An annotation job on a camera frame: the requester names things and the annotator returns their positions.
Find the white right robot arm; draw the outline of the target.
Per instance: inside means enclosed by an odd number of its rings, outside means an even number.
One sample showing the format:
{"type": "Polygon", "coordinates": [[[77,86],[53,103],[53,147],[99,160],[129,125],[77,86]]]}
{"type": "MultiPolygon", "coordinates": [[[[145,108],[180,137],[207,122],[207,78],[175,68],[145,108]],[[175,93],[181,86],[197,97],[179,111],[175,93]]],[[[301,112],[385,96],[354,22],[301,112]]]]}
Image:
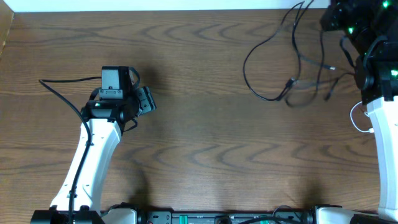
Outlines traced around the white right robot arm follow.
{"type": "Polygon", "coordinates": [[[322,30],[342,30],[359,53],[354,79],[376,140],[380,176],[377,215],[316,212],[317,223],[397,222],[397,1],[334,0],[320,19],[322,30]]]}

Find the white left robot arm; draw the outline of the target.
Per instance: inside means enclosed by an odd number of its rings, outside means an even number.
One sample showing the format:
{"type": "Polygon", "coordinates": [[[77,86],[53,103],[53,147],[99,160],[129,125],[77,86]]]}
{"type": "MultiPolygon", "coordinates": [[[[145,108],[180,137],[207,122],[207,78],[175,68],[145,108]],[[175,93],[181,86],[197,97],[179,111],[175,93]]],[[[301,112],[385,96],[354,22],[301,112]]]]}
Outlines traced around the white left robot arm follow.
{"type": "Polygon", "coordinates": [[[156,109],[148,87],[95,89],[81,111],[80,138],[68,174],[49,209],[36,210],[31,223],[145,223],[136,206],[120,203],[102,213],[101,195],[113,152],[125,124],[156,109]]]}

